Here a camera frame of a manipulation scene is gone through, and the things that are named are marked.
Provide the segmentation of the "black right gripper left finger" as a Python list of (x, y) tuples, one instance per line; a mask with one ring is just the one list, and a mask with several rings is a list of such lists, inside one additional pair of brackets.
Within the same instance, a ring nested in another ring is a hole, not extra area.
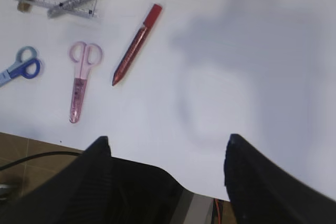
[(1, 210), (1, 223), (183, 223), (193, 194), (161, 168), (112, 157), (105, 136)]

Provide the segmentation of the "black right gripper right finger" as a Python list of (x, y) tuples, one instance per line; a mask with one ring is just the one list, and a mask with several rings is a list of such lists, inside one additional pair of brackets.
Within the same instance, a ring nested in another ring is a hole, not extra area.
[(231, 134), (224, 184), (237, 223), (335, 223), (335, 201), (274, 164), (239, 134)]

